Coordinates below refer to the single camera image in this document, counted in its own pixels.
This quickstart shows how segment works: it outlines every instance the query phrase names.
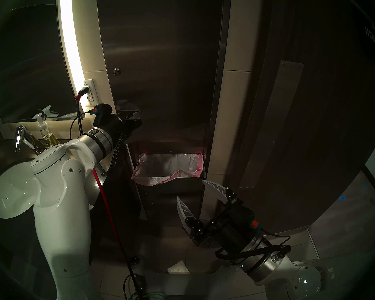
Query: pump head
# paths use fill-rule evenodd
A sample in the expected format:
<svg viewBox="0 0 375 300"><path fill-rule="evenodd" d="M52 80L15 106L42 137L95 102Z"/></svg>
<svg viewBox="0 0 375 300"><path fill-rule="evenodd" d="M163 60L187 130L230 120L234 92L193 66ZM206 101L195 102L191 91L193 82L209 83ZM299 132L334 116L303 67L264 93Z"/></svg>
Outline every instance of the pump head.
<svg viewBox="0 0 375 300"><path fill-rule="evenodd" d="M47 128L47 123L45 123L42 119L42 113L38 113L32 117L32 119L37 119L39 122L39 130L44 130Z"/></svg>

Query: pink trash bag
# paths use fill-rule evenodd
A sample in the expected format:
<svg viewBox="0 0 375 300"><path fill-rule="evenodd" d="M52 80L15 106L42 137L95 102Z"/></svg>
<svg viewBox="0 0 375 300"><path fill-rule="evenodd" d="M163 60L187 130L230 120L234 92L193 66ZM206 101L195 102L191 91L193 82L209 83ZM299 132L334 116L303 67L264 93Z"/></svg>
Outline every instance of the pink trash bag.
<svg viewBox="0 0 375 300"><path fill-rule="evenodd" d="M154 186L175 178L200 177L202 154L141 154L132 179L140 185Z"/></svg>

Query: illuminated light strip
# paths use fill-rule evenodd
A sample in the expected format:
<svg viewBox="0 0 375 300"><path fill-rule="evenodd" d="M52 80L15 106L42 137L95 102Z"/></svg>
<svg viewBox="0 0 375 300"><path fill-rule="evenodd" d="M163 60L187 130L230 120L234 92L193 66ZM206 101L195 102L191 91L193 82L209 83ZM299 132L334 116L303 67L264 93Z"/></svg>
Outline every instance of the illuminated light strip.
<svg viewBox="0 0 375 300"><path fill-rule="evenodd" d="M75 26L73 23L72 0L60 0L60 19L62 38L64 41L64 52L71 72L75 94L83 87L85 76L83 75L81 59L79 57L78 44L76 42ZM87 110L88 98L81 97L81 105L84 112Z"/></svg>

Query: chrome faucet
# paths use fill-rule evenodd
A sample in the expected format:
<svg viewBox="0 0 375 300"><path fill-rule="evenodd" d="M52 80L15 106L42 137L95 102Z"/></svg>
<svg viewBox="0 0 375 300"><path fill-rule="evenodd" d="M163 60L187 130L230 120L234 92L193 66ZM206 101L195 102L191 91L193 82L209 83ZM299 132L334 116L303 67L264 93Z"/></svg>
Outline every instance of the chrome faucet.
<svg viewBox="0 0 375 300"><path fill-rule="evenodd" d="M17 126L15 130L15 152L20 151L21 143L24 142L28 145L36 155L40 155L45 149L46 146L35 138L31 132L28 131L24 126Z"/></svg>

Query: soap dispenser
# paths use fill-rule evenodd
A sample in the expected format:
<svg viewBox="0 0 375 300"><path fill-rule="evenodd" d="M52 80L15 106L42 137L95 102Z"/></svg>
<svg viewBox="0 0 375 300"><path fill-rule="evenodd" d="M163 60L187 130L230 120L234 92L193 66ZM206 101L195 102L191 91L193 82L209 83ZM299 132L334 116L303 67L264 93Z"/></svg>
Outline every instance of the soap dispenser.
<svg viewBox="0 0 375 300"><path fill-rule="evenodd" d="M37 119L39 122L39 130L42 134L44 145L46 148L52 147L53 145L59 145L60 142L55 138L53 133L47 127L47 123L45 123L42 119L42 113L38 113L32 117L32 119Z"/></svg>

